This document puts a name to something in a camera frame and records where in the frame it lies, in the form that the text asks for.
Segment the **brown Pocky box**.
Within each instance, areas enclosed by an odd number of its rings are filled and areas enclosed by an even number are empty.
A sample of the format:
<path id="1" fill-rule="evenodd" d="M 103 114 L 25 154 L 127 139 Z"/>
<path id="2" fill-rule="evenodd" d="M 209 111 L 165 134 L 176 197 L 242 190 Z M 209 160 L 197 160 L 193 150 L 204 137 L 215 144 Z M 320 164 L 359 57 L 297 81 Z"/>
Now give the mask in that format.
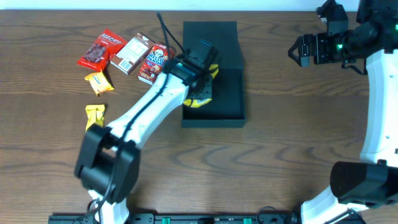
<path id="1" fill-rule="evenodd" d="M 155 42 L 138 32 L 111 60 L 111 65 L 126 75 L 141 64 L 147 57 Z"/>

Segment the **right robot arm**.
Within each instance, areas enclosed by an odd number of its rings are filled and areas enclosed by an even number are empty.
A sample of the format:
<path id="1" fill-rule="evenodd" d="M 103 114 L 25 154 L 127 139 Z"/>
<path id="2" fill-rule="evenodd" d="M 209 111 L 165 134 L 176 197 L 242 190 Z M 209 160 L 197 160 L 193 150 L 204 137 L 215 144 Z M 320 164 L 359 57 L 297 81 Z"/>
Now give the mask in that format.
<path id="1" fill-rule="evenodd" d="M 340 63 L 369 81 L 368 122 L 359 162 L 339 161 L 329 186 L 301 204 L 291 223 L 362 223 L 360 212 L 397 203 L 397 2 L 361 1 L 357 28 L 344 7 L 327 0 L 317 8 L 326 31 L 297 38 L 288 55 L 298 65 Z"/>

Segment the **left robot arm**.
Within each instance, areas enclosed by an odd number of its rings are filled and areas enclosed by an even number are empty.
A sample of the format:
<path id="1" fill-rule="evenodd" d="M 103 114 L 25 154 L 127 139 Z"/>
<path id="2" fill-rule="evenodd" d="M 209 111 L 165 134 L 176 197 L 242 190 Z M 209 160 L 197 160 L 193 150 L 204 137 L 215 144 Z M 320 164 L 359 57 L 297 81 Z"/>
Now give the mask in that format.
<path id="1" fill-rule="evenodd" d="M 201 40 L 166 62 L 148 92 L 124 115 L 85 133 L 75 176 L 93 198 L 88 212 L 98 223 L 125 223 L 127 197 L 139 176 L 141 150 L 159 124 L 188 96 L 205 91 L 218 50 Z"/>

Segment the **yellow Hacks candy bag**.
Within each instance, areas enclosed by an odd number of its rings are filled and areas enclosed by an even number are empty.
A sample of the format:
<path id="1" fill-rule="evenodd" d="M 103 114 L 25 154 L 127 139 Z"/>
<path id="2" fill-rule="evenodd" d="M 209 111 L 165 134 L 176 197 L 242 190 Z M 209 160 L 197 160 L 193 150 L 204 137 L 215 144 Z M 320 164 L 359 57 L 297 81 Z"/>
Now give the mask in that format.
<path id="1" fill-rule="evenodd" d="M 218 64 L 212 64 L 210 65 L 210 75 L 212 77 L 212 79 L 214 79 L 217 74 L 218 74 Z M 206 98 L 206 99 L 186 99 L 183 104 L 189 108 L 199 108 L 209 102 L 211 102 L 212 99 L 211 98 Z"/>

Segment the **red Hello Panda box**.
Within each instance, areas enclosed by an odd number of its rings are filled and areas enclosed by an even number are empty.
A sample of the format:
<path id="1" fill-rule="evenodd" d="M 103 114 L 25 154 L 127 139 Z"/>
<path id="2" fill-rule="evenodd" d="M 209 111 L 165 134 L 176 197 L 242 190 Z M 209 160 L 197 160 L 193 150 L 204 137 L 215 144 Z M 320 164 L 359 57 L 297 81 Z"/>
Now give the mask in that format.
<path id="1" fill-rule="evenodd" d="M 173 47 L 167 48 L 165 44 L 156 42 L 142 64 L 137 78 L 144 83 L 153 85 L 166 61 L 173 58 L 174 55 Z"/>

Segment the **black cardboard box with lid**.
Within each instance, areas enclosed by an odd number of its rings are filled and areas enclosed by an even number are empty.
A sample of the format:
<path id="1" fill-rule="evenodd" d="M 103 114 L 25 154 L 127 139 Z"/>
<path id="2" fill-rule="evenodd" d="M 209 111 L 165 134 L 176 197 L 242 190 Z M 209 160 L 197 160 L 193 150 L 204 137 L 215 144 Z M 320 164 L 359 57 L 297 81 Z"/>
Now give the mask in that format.
<path id="1" fill-rule="evenodd" d="M 246 123 L 244 60 L 235 21 L 185 21 L 183 47 L 191 49 L 200 40 L 214 45 L 219 72 L 213 80 L 212 100 L 199 107 L 182 109 L 183 128 L 242 128 Z"/>

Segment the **red Hacks candy bag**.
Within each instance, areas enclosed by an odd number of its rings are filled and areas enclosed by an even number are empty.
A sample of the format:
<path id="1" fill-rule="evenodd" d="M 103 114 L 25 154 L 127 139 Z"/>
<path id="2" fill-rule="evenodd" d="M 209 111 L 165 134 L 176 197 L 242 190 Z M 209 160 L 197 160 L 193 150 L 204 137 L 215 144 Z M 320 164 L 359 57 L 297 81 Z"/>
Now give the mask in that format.
<path id="1" fill-rule="evenodd" d="M 96 72 L 104 70 L 108 62 L 127 44 L 120 35 L 105 29 L 77 61 L 78 65 Z"/>

